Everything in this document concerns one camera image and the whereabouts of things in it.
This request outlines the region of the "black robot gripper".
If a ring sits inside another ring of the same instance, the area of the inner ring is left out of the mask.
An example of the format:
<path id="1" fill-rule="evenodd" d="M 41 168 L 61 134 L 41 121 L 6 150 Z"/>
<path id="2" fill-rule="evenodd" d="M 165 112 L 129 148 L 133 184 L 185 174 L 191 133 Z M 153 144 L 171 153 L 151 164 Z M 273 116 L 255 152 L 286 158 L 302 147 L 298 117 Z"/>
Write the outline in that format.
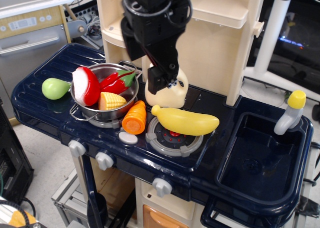
<path id="1" fill-rule="evenodd" d="M 191 0 L 122 0 L 120 23 L 129 58 L 145 55 L 155 66 L 147 72 L 148 91 L 155 95 L 177 84 L 176 42 L 185 31 L 193 10 Z"/>

